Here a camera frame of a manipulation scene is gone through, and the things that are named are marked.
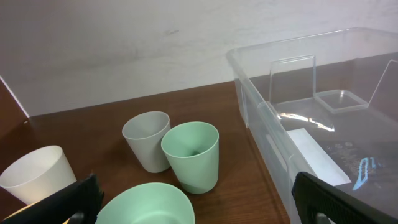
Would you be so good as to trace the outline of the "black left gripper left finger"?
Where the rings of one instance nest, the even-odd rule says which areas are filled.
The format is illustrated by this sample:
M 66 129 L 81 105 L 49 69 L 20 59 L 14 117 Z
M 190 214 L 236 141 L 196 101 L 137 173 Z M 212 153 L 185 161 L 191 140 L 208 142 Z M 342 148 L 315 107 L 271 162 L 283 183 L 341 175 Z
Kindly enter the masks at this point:
M 10 217 L 2 223 L 95 223 L 101 210 L 104 191 L 97 175 L 90 174 Z

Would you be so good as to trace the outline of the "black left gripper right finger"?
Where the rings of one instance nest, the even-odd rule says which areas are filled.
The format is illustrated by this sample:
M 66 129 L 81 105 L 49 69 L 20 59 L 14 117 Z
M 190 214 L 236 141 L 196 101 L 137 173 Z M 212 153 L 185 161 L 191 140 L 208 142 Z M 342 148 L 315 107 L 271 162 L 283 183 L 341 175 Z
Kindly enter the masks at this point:
M 299 172 L 292 196 L 302 223 L 397 223 L 397 219 L 308 172 Z

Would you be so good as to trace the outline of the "white plastic cup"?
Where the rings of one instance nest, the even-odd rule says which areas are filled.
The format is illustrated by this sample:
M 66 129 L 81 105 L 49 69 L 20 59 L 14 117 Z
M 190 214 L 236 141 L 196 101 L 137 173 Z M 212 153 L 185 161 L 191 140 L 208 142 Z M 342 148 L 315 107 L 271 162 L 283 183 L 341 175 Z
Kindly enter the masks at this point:
M 1 174 L 1 187 L 26 205 L 36 203 L 76 182 L 60 146 L 36 149 Z

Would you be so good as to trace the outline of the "mint green small bowl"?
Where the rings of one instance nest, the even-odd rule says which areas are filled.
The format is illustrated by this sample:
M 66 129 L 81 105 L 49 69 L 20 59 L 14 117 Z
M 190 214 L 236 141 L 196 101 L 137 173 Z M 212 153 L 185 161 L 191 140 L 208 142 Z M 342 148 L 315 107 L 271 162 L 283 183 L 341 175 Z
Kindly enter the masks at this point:
M 188 197 L 177 187 L 150 182 L 125 190 L 99 212 L 96 224 L 195 224 Z

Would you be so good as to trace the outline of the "grey plastic cup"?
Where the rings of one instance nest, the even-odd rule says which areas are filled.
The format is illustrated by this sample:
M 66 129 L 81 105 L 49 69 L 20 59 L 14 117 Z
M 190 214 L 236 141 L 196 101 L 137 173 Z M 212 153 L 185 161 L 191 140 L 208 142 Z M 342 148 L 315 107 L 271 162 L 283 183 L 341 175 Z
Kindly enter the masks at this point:
M 170 118 L 162 111 L 139 114 L 123 126 L 122 135 L 147 172 L 159 173 L 170 167 L 160 145 L 169 130 Z

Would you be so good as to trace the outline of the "mint green plastic cup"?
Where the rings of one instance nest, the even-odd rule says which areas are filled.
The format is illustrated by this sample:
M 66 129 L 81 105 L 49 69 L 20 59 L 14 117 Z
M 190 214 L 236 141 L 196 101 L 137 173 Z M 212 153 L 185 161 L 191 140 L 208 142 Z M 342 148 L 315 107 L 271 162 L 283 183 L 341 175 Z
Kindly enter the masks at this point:
M 161 148 L 183 189 L 204 194 L 215 187 L 219 174 L 218 130 L 210 123 L 179 124 L 161 140 Z

